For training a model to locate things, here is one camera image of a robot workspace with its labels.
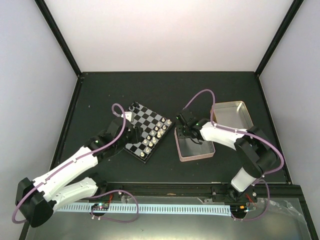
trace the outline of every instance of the black table surface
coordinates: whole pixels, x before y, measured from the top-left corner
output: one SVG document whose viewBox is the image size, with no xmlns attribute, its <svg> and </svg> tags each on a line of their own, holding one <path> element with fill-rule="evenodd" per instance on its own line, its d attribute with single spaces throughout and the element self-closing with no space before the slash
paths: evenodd
<svg viewBox="0 0 320 240">
<path fill-rule="evenodd" d="M 108 127 L 115 117 L 111 111 L 113 103 L 126 109 L 137 101 L 175 120 L 176 113 L 203 89 L 213 90 L 217 103 L 243 101 L 253 124 L 276 144 L 258 81 L 253 72 L 84 73 L 60 162 Z M 196 116 L 209 118 L 211 105 L 211 95 L 203 93 L 189 108 Z M 218 143 L 214 146 L 215 154 L 211 158 L 181 162 L 172 129 L 146 164 L 123 150 L 75 181 L 97 172 L 113 183 L 229 183 L 241 168 L 237 153 Z M 268 175 L 266 180 L 269 183 L 286 182 L 283 171 Z"/>
</svg>

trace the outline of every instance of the black frame edge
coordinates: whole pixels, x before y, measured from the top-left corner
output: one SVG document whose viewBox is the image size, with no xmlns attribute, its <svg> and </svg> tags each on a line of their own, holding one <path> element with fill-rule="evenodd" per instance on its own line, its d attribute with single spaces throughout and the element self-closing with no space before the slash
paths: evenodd
<svg viewBox="0 0 320 240">
<path fill-rule="evenodd" d="M 83 83 L 84 79 L 85 79 L 84 77 L 80 76 L 80 77 L 78 77 L 78 79 L 76 81 L 74 91 L 73 91 L 73 94 L 71 97 L 70 105 L 69 105 L 68 111 L 66 113 L 65 120 L 64 120 L 62 130 L 61 130 L 61 134 L 60 134 L 60 137 L 59 137 L 59 140 L 58 140 L 58 143 L 57 143 L 54 155 L 53 155 L 53 159 L 52 159 L 52 162 L 50 165 L 50 170 L 60 164 L 60 157 L 62 155 L 64 146 L 65 146 L 65 141 L 66 141 L 66 137 L 67 137 L 67 134 L 69 131 L 69 126 L 70 126 L 70 123 L 71 123 L 71 120 L 72 120 L 72 117 L 73 117 L 73 114 L 74 114 L 74 111 L 75 111 L 75 108 L 77 105 L 78 97 L 79 97 L 80 90 L 81 90 L 82 83 Z"/>
<path fill-rule="evenodd" d="M 296 13 L 298 12 L 301 4 L 304 0 L 293 0 L 288 12 L 286 13 L 284 19 L 282 20 L 278 30 L 276 31 L 269 47 L 267 48 L 261 62 L 259 63 L 257 69 L 255 70 L 255 74 L 258 76 L 261 75 L 263 70 L 265 69 L 266 65 L 268 64 L 272 54 L 276 50 L 279 42 L 281 41 L 282 37 L 284 36 L 285 32 L 287 31 L 291 21 L 294 19 Z"/>
<path fill-rule="evenodd" d="M 274 121 L 272 119 L 272 116 L 271 116 L 271 113 L 270 113 L 270 109 L 269 109 L 269 106 L 268 106 L 268 103 L 267 103 L 266 95 L 265 95 L 265 92 L 263 90 L 263 87 L 262 87 L 262 84 L 261 84 L 261 81 L 260 81 L 260 78 L 259 78 L 258 75 L 256 75 L 256 81 L 258 83 L 258 86 L 259 86 L 259 89 L 260 89 L 260 92 L 261 92 L 261 95 L 262 95 L 262 98 L 263 98 L 264 106 L 265 106 L 268 118 L 270 120 L 270 123 L 271 123 L 272 133 L 274 135 L 276 145 L 278 147 L 278 150 L 280 151 L 280 153 L 284 157 L 284 153 L 282 151 L 282 148 L 281 148 L 281 145 L 280 145 L 280 141 L 279 141 L 279 138 L 278 138 L 278 135 L 277 135 L 276 127 L 275 127 L 275 124 L 274 124 Z M 292 179 L 291 179 L 291 176 L 290 176 L 290 173 L 289 173 L 289 169 L 288 169 L 288 166 L 287 166 L 286 159 L 284 159 L 284 165 L 283 165 L 282 169 L 283 169 L 283 173 L 284 173 L 284 175 L 285 175 L 285 177 L 287 179 L 287 182 L 289 184 L 291 184 L 292 183 Z"/>
<path fill-rule="evenodd" d="M 303 213 L 304 219 L 306 221 L 306 225 L 308 227 L 311 239 L 312 240 L 319 240 L 319 237 L 318 237 L 318 234 L 316 231 L 316 227 L 314 225 L 314 222 L 312 221 L 312 218 L 311 218 L 309 208 L 308 208 L 306 201 L 300 201 L 300 206 L 301 206 L 302 213 Z"/>
<path fill-rule="evenodd" d="M 27 234 L 28 234 L 28 231 L 29 231 L 29 227 L 30 227 L 30 224 L 28 222 L 25 222 L 23 224 L 23 227 L 22 227 L 22 230 L 21 230 L 21 233 L 20 233 L 20 237 L 19 237 L 19 240 L 25 240 L 27 238 Z"/>
<path fill-rule="evenodd" d="M 77 77 L 81 75 L 81 70 L 72 55 L 64 37 L 62 36 L 62 33 L 60 32 L 58 25 L 56 24 L 56 21 L 54 20 L 54 17 L 52 16 L 45 0 L 34 0 L 37 4 L 38 8 L 40 9 L 45 21 L 49 25 L 53 35 L 55 36 L 56 40 L 58 41 L 62 51 L 64 52 L 64 55 L 66 56 L 67 60 L 69 61 L 71 67 L 73 68 L 73 71 Z"/>
</svg>

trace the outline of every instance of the metal tin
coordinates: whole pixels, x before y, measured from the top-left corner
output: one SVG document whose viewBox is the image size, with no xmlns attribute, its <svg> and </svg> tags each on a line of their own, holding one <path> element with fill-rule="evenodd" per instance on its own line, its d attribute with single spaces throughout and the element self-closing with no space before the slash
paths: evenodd
<svg viewBox="0 0 320 240">
<path fill-rule="evenodd" d="M 217 103 L 214 114 L 216 122 L 227 127 L 249 129 L 254 125 L 243 101 Z"/>
<path fill-rule="evenodd" d="M 179 139 L 176 128 L 174 137 L 181 162 L 211 158 L 215 154 L 216 150 L 212 141 L 204 141 L 202 145 L 199 145 L 193 143 L 189 138 Z"/>
</svg>

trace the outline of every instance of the white wall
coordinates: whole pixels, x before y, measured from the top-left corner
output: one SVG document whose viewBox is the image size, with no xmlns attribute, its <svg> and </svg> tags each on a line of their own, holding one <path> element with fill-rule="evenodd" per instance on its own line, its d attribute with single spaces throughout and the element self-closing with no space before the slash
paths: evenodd
<svg viewBox="0 0 320 240">
<path fill-rule="evenodd" d="M 255 71 L 293 0 L 46 0 L 82 71 Z"/>
<path fill-rule="evenodd" d="M 16 240 L 17 184 L 49 169 L 77 78 L 33 0 L 0 1 L 0 32 L 0 238 Z"/>
<path fill-rule="evenodd" d="M 261 81 L 292 180 L 320 235 L 320 1 L 304 1 Z"/>
</svg>

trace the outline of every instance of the white cable tray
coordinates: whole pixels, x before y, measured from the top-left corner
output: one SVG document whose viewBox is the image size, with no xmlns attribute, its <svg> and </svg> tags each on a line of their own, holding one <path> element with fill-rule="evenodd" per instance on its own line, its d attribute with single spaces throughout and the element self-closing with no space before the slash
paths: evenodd
<svg viewBox="0 0 320 240">
<path fill-rule="evenodd" d="M 90 213 L 95 203 L 74 202 L 57 212 Z M 135 214 L 134 203 L 111 203 L 108 210 L 94 210 L 94 213 Z M 231 216 L 228 205 L 184 205 L 184 204 L 139 204 L 139 214 L 189 214 Z"/>
</svg>

